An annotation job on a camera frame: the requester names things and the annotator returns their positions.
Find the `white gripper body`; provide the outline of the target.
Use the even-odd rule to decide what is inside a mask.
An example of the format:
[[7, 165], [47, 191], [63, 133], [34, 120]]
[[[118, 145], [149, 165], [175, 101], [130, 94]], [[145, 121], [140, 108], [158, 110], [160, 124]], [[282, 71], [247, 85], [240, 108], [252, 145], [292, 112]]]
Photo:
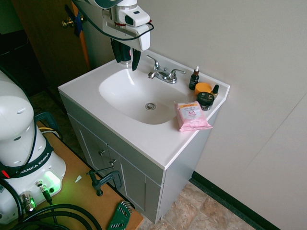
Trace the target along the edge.
[[102, 30], [108, 34], [109, 37], [113, 37], [115, 40], [137, 49], [144, 51], [150, 47], [150, 32], [147, 24], [139, 27], [133, 27], [131, 25], [119, 26], [110, 19], [109, 11], [102, 11], [103, 26]]

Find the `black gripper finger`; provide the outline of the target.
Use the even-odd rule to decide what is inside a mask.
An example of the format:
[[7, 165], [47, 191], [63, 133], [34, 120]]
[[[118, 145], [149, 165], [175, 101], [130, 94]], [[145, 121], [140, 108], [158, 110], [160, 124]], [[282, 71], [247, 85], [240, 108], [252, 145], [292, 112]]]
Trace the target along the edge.
[[132, 60], [132, 71], [135, 71], [137, 69], [137, 66], [139, 64], [140, 58], [141, 58], [141, 51], [137, 49], [132, 49], [133, 53], [133, 60]]
[[115, 56], [115, 59], [117, 63], [121, 62], [121, 43], [113, 38], [111, 40], [111, 46], [113, 50], [113, 54]]

